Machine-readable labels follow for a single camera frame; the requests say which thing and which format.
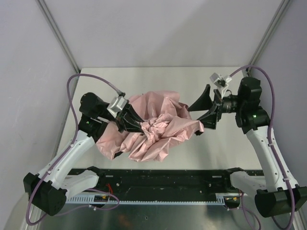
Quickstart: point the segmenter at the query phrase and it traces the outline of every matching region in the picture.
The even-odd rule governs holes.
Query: white wall
[[[273,81],[276,94],[274,129],[279,148],[301,186],[307,186],[307,1],[296,0],[277,28],[257,65]],[[271,92],[263,80],[262,105],[271,110]]]
[[[0,1],[0,229],[24,193],[23,178],[50,159],[73,74],[34,0]]]
[[[239,66],[281,0],[46,0],[79,67]]]

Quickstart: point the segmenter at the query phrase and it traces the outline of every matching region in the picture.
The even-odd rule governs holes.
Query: white table surface
[[[180,93],[180,101],[191,105],[201,95],[206,84],[211,84],[209,77],[217,72],[230,74],[237,67],[163,67],[163,68],[83,68],[82,73],[94,74],[105,78],[126,93],[126,98],[147,91],[172,90]],[[243,74],[233,77],[229,89],[237,93]],[[116,93],[102,81],[80,77],[73,97],[73,105],[79,112],[80,98],[87,92],[93,92],[106,102],[110,102]],[[192,112],[197,119],[204,112]],[[74,120],[69,112],[59,150],[68,143],[74,132]],[[194,135],[190,140],[170,149],[163,162],[134,162],[127,158],[127,153],[110,161],[93,146],[76,163],[74,168],[96,166],[107,169],[261,169],[257,155],[236,126],[235,114],[223,114],[216,130],[206,129],[201,136]]]

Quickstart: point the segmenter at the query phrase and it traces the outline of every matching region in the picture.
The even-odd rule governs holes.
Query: purple cable
[[[93,192],[102,193],[102,194],[106,194],[106,195],[108,195],[108,196],[113,197],[113,198],[116,199],[116,201],[117,201],[117,204],[116,204],[115,206],[113,206],[113,207],[100,208],[100,207],[95,207],[95,206],[94,206],[93,208],[96,208],[96,209],[101,210],[101,211],[109,211],[109,210],[115,209],[115,208],[117,208],[117,207],[119,206],[119,199],[118,199],[115,195],[110,194],[110,193],[106,193],[106,192],[104,192],[104,191],[100,191],[100,190],[94,189],[94,188],[90,188],[90,189],[87,189],[87,190],[93,191]],[[90,205],[81,205],[81,206],[75,207],[75,208],[73,208],[73,209],[71,209],[71,210],[69,210],[69,211],[67,211],[67,212],[63,212],[63,213],[57,214],[57,215],[55,215],[55,216],[56,216],[56,217],[64,216],[64,215],[66,215],[66,214],[69,214],[69,213],[71,213],[71,212],[73,212],[73,211],[75,211],[75,210],[77,210],[77,209],[83,208],[83,207],[92,207],[92,206],[90,206]]]
[[[274,119],[274,114],[275,114],[275,92],[274,92],[274,88],[273,88],[273,83],[270,79],[270,77],[268,76],[268,74],[263,70],[261,69],[260,67],[258,66],[254,66],[254,65],[246,65],[246,66],[243,66],[239,69],[237,69],[235,72],[233,72],[232,74],[230,74],[229,76],[230,77],[233,77],[236,73],[238,73],[239,71],[243,70],[243,69],[247,69],[247,68],[254,68],[254,69],[257,69],[259,70],[261,73],[263,73],[263,75],[266,77],[266,79],[268,80],[269,82],[269,85],[270,85],[270,89],[271,89],[271,93],[272,93],[272,114],[271,114],[271,120],[270,120],[270,124],[269,124],[269,127],[268,127],[268,141],[269,141],[269,144],[270,144],[270,147],[271,147],[271,150],[274,154],[274,157],[276,159],[276,162],[280,168],[280,170],[282,171],[282,175],[283,175],[283,179],[287,185],[287,188],[289,190],[289,193],[290,193],[290,197],[291,197],[291,215],[290,215],[290,220],[289,220],[289,223],[288,225],[285,227],[285,228],[282,228],[276,221],[276,219],[274,217],[272,217],[274,223],[277,225],[277,227],[279,227],[280,229],[282,230],[290,230],[292,224],[293,224],[293,220],[294,220],[294,214],[295,214],[295,200],[294,200],[294,194],[293,194],[293,191],[292,191],[292,188],[291,188],[291,185],[289,183],[289,180],[288,180],[288,177],[287,177],[287,173],[283,167],[283,164],[277,154],[277,151],[274,147],[274,145],[272,144],[272,136],[271,136],[271,133],[272,133],[272,127],[273,127],[273,119]]]
[[[254,228],[254,226],[252,225],[252,223],[249,221],[248,217],[247,217],[246,211],[248,211],[248,209],[247,209],[246,207],[244,207],[243,196],[244,196],[244,193],[242,193],[242,195],[241,195],[241,204],[242,204],[241,209],[243,210],[243,214],[244,214],[244,216],[245,216],[246,221],[248,222],[248,225],[249,225],[253,230],[256,230],[256,229]],[[251,211],[248,211],[248,212],[249,212],[250,214],[252,214],[252,215],[256,218],[256,220],[257,220],[257,222],[258,222],[258,224],[259,224],[259,229],[258,229],[258,230],[261,230],[260,220],[258,219],[258,217],[256,216],[256,214],[253,213],[253,212],[251,212]]]
[[[77,138],[77,133],[78,133],[78,119],[77,119],[77,115],[76,115],[76,111],[75,109],[73,108],[73,105],[72,105],[72,97],[71,97],[71,93],[70,93],[70,90],[69,90],[69,85],[70,85],[70,82],[73,78],[76,78],[76,77],[80,77],[80,76],[84,76],[84,77],[90,77],[90,78],[95,78],[95,79],[98,79],[98,80],[101,80],[103,81],[104,83],[106,83],[107,85],[109,85],[112,89],[114,89],[116,91],[117,94],[121,94],[122,91],[120,91],[118,88],[116,88],[113,84],[111,84],[110,82],[108,82],[107,80],[103,79],[103,78],[100,78],[98,76],[95,76],[95,75],[92,75],[92,74],[87,74],[87,73],[77,73],[77,74],[74,74],[72,75],[68,80],[67,80],[67,84],[66,84],[66,90],[67,90],[67,96],[68,96],[68,101],[69,101],[69,106],[71,108],[71,111],[72,111],[72,114],[73,114],[73,118],[75,120],[75,127],[76,127],[76,130],[75,130],[75,133],[73,135],[73,138],[72,138],[72,141],[71,141],[71,144],[73,144]],[[63,153],[59,156],[59,158],[50,166],[50,168],[47,170],[48,171],[52,171],[54,166],[57,165],[57,163],[65,156],[65,154],[71,149],[71,146],[69,145],[64,151]],[[26,214],[25,214],[25,220],[27,222],[27,224],[29,226],[33,226],[33,225],[36,225],[38,224],[39,222],[41,222],[46,216],[47,214],[45,213],[39,220],[37,220],[36,222],[31,222],[30,221],[30,209],[31,209],[31,204],[33,202],[33,199],[34,199],[34,196],[35,194],[37,193],[40,185],[42,184],[42,182],[44,181],[44,179],[47,177],[48,173],[45,173],[43,175],[43,177],[39,180],[39,182],[37,183],[37,185],[35,186],[30,198],[29,198],[29,203],[28,203],[28,207],[27,207],[27,211],[26,211]]]
[[[247,216],[246,216],[246,214],[245,214],[245,211],[247,211],[247,212],[249,212],[255,219],[256,219],[256,221],[258,222],[258,225],[259,225],[259,229],[258,230],[261,230],[261,223],[260,223],[260,220],[259,220],[259,218],[257,217],[257,215],[252,211],[252,210],[250,210],[250,209],[248,209],[248,208],[242,208],[242,207],[238,207],[238,208],[229,208],[229,210],[231,210],[231,211],[233,211],[233,210],[238,210],[238,209],[240,209],[240,210],[242,210],[243,211],[243,213],[244,213],[244,216],[245,216],[245,219],[247,220],[247,222],[248,222],[248,224],[249,224],[249,226],[254,230],[255,228],[252,226],[252,224],[250,223],[250,221],[247,219]]]

